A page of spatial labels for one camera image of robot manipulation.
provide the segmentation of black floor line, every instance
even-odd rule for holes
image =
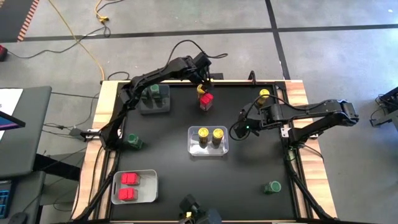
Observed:
[[[183,31],[165,31],[165,32],[141,32],[112,34],[113,38],[134,38],[134,37],[170,37],[185,35],[212,35],[212,34],[257,34],[277,31],[281,32],[318,32],[318,31],[339,31],[339,30],[374,30],[374,29],[398,29],[398,24],[381,25],[358,25],[358,26],[331,26],[331,27],[286,27],[286,28],[241,28],[241,29],[215,29],[215,30],[183,30]],[[87,37],[86,39],[106,39],[102,34],[98,36]],[[73,40],[70,35],[48,36],[48,37],[25,37],[24,41],[48,41],[48,40]],[[16,42],[16,37],[1,38],[0,43]]]
[[[142,33],[126,33],[112,34],[110,37],[104,35],[90,36],[85,39],[113,39],[113,38],[132,38],[132,37],[170,37],[185,35],[211,35],[211,34],[255,34],[271,32],[271,28],[242,28],[242,29],[216,29],[216,30],[185,30],[185,31],[165,31],[165,32],[142,32]],[[52,37],[25,37],[24,41],[46,41],[46,40],[73,40],[70,35],[52,36]]]
[[[280,41],[279,32],[278,32],[277,25],[276,25],[274,10],[272,9],[272,5],[271,5],[271,0],[266,0],[266,4],[267,4],[269,20],[271,22],[272,34],[274,35],[274,40],[275,40],[275,44],[276,44],[276,51],[278,53],[280,66],[282,67],[282,74],[286,80],[290,80],[289,69],[287,68],[285,53],[284,53],[284,49],[282,47],[282,41]]]

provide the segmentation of yellow cable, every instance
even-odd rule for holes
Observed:
[[[60,11],[58,11],[57,7],[55,7],[54,3],[49,0],[51,6],[56,10],[56,12],[58,13],[58,15],[61,17],[63,23],[65,23],[65,25],[68,27],[69,32],[71,33],[71,35],[73,36],[73,38],[75,39],[76,43],[80,44],[81,47],[83,47],[83,49],[88,53],[88,55],[95,61],[95,63],[98,65],[99,69],[101,70],[101,79],[102,81],[105,80],[105,73],[104,70],[101,66],[101,64],[97,61],[97,59],[94,57],[94,55],[92,55],[87,48],[81,43],[81,41],[79,41],[75,35],[73,34],[73,31],[71,30],[71,28],[69,27],[68,23],[66,22],[66,20],[63,18],[63,16],[61,15]]]
[[[108,21],[109,18],[106,17],[106,16],[101,16],[101,15],[98,13],[98,9],[97,9],[97,8],[98,8],[98,6],[101,4],[101,2],[102,2],[102,0],[99,0],[99,1],[97,2],[97,5],[96,5],[95,8],[94,8],[94,12],[95,12],[95,14],[98,16],[99,21],[100,21],[101,23],[104,23],[104,22]]]

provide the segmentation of wooden frame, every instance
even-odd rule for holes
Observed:
[[[95,111],[93,128],[102,128],[105,124],[109,122],[111,119],[111,115],[113,112],[114,101],[116,98],[116,92],[119,82],[126,81],[105,81],[102,84],[101,92],[98,98],[98,104]],[[305,105],[308,104],[307,96],[305,94],[304,84],[301,80],[258,80],[258,83],[271,83],[271,82],[285,82],[287,97],[289,99],[289,103],[292,105]],[[184,81],[174,81],[167,80],[163,83],[189,83],[188,80]],[[214,83],[251,83],[251,80],[214,80]],[[294,121],[295,127],[303,127],[312,123],[312,119],[301,119]],[[308,140],[307,145],[318,150],[320,152],[319,144],[317,140]],[[76,210],[73,214],[72,218],[76,218],[79,214],[84,210],[84,208],[88,205],[89,198],[92,198],[94,194],[98,190],[98,184],[100,181],[101,170],[104,162],[104,150],[100,150],[101,143],[100,141],[91,141],[87,145],[85,161],[83,163],[83,167],[81,170],[80,176],[80,188],[78,189],[79,198],[75,199]],[[97,161],[97,165],[95,165],[95,160],[97,157],[97,153],[99,153],[99,158]],[[333,199],[330,192],[328,177],[326,176],[325,166],[323,164],[322,159],[310,152],[302,149],[300,152],[300,157],[302,161],[302,167],[304,171],[305,180],[307,183],[307,188],[317,200],[317,202],[323,207],[323,209],[331,216],[336,217],[335,205],[333,203]],[[108,162],[108,170],[113,164],[114,152],[111,153],[111,157]],[[93,190],[90,196],[91,191],[91,182],[93,180]],[[308,217],[308,214],[305,210],[305,202],[303,199],[303,195],[301,194],[300,189],[295,186],[297,193],[298,206],[300,210],[301,217]],[[109,187],[104,193],[104,196],[101,201],[101,207],[99,211],[99,218],[104,218],[106,213],[106,207],[108,206],[108,195],[109,195]]]

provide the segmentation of yellow and black tape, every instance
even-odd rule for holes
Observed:
[[[29,28],[30,22],[32,22],[33,15],[34,15],[38,5],[39,5],[39,0],[33,0],[32,5],[30,6],[29,12],[26,15],[24,24],[22,25],[21,30],[19,31],[18,42],[24,40],[26,31]]]

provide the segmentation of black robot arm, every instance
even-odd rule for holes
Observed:
[[[254,115],[242,110],[237,124],[234,126],[234,132],[238,138],[243,138],[250,132],[258,136],[258,131],[281,128],[295,119],[319,117],[323,118],[306,127],[291,128],[289,130],[289,145],[295,146],[304,143],[310,136],[321,135],[325,130],[334,126],[353,126],[359,120],[353,104],[345,100],[326,100],[318,104],[303,106],[273,104],[258,108],[258,113]]]
[[[116,99],[114,116],[99,132],[102,146],[110,149],[115,148],[116,141],[119,139],[118,129],[126,113],[136,108],[145,88],[170,78],[188,79],[194,84],[202,84],[203,88],[209,88],[211,86],[210,65],[208,56],[201,52],[195,58],[191,58],[191,56],[179,57],[171,60],[164,68],[134,77],[122,87]]]

